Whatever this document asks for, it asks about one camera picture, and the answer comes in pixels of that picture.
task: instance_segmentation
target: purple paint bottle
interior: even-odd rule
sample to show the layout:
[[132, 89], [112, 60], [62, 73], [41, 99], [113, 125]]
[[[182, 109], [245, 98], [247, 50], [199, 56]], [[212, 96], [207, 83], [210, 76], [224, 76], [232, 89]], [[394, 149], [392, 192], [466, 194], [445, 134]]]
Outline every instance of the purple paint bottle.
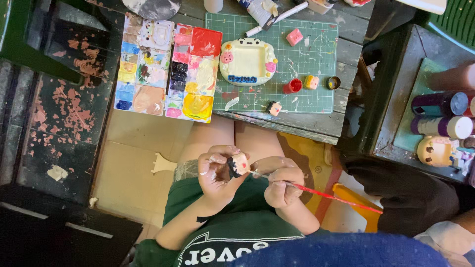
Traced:
[[445, 136], [454, 139], [465, 139], [470, 136], [474, 124], [469, 117], [444, 117], [424, 119], [416, 117], [411, 122], [411, 131], [414, 134], [431, 136]]
[[412, 112], [422, 117], [452, 117], [462, 115], [468, 107], [465, 93], [418, 95], [411, 103]]

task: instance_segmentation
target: paint-stained hand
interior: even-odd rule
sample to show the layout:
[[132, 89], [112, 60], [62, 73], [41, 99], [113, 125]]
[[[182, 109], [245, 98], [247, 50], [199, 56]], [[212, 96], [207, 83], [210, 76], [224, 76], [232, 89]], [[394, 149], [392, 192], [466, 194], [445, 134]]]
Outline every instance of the paint-stained hand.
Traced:
[[302, 194], [301, 190], [285, 183], [285, 181], [289, 181], [304, 185], [304, 173], [289, 158], [268, 157], [261, 159], [251, 165], [251, 170], [260, 174], [271, 173], [264, 197], [266, 202], [276, 209], [290, 206]]
[[218, 213], [234, 198], [247, 174], [229, 179], [228, 157], [241, 153], [233, 145], [215, 145], [198, 158], [198, 180], [208, 205]]

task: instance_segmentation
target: white bottle cap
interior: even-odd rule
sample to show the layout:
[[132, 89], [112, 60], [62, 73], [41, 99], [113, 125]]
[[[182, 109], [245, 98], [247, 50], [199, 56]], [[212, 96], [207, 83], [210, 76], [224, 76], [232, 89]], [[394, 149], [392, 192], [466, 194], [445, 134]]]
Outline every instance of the white bottle cap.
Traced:
[[465, 139], [472, 134], [473, 128], [469, 117], [453, 117], [447, 125], [447, 133], [451, 138]]

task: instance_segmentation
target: red paint jar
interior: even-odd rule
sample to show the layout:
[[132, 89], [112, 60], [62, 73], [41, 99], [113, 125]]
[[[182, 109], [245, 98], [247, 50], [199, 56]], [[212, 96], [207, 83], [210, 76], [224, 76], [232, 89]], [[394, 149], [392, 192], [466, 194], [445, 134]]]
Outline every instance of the red paint jar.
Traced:
[[302, 81], [298, 78], [294, 78], [288, 84], [284, 85], [284, 87], [282, 87], [282, 91], [286, 95], [297, 93], [298, 91], [300, 91], [300, 89], [302, 89]]

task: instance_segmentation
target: green cutting mat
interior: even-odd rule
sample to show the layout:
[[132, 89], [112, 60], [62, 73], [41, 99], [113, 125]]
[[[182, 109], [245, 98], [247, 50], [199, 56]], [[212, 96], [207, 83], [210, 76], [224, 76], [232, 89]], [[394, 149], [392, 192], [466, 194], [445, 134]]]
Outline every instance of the green cutting mat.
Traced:
[[[244, 37], [246, 31], [256, 26], [257, 22], [249, 16], [206, 13], [206, 28], [223, 32], [223, 43]], [[292, 47], [285, 38], [295, 28], [299, 28], [304, 39]], [[238, 94], [239, 102], [229, 111], [264, 112], [270, 101], [276, 101], [282, 105], [282, 112], [333, 112], [333, 91], [327, 89], [324, 83], [335, 76], [337, 24], [285, 19], [252, 38], [274, 47], [279, 61], [277, 71], [268, 82], [252, 88], [234, 86], [218, 72], [213, 110], [224, 110], [231, 96], [234, 98]], [[319, 77], [316, 90], [302, 89], [290, 95], [282, 93], [284, 84], [296, 77], [304, 82], [307, 75]]]
[[412, 99], [418, 95], [438, 93], [427, 87], [427, 79], [432, 73], [441, 72], [444, 70], [447, 70], [447, 68], [442, 67], [427, 57], [422, 61], [416, 82], [412, 88], [411, 96], [409, 97], [408, 105], [406, 106], [401, 123], [399, 124], [396, 138], [394, 138], [395, 146], [410, 152], [417, 153], [417, 146], [424, 136], [413, 134], [411, 131], [411, 122], [415, 117], [411, 109]]

